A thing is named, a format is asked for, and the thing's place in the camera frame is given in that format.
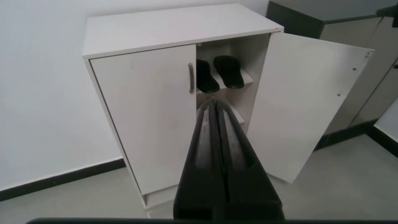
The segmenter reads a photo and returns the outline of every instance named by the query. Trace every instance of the cabinet door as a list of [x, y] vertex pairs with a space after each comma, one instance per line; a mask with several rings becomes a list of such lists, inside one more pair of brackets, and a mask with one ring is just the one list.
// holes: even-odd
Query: cabinet door
[[90, 62], [141, 194], [178, 184], [196, 121], [196, 46]]
[[372, 52], [271, 35], [248, 129], [266, 172], [294, 181]]

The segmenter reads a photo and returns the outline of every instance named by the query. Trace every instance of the cabinet top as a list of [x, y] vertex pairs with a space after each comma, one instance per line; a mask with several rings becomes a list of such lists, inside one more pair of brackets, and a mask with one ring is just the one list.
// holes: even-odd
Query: cabinet top
[[91, 17], [83, 58], [91, 59], [283, 31], [240, 4]]

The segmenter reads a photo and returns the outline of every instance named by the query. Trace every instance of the cabinet side panel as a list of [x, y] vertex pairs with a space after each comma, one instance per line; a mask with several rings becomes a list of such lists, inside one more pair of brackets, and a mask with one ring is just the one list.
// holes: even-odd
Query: cabinet side panel
[[231, 41], [231, 56], [241, 63], [253, 83], [239, 90], [227, 89], [226, 96], [244, 119], [243, 131], [248, 131], [254, 100], [256, 99], [262, 68], [267, 53], [269, 34], [252, 35]]

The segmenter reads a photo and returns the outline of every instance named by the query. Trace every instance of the black shoe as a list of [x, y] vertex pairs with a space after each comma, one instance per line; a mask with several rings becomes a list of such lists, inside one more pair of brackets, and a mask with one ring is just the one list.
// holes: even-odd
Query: black shoe
[[217, 81], [210, 74], [210, 64], [199, 59], [197, 59], [197, 88], [204, 93], [220, 90]]
[[225, 86], [228, 88], [243, 88], [241, 65], [236, 58], [228, 55], [217, 56], [213, 63]]

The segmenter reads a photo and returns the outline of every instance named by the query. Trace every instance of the open cabinet door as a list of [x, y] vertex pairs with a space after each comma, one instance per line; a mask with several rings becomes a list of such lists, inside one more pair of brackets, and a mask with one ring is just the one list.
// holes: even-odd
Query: open cabinet door
[[271, 35], [248, 129], [264, 170], [293, 182], [372, 50]]

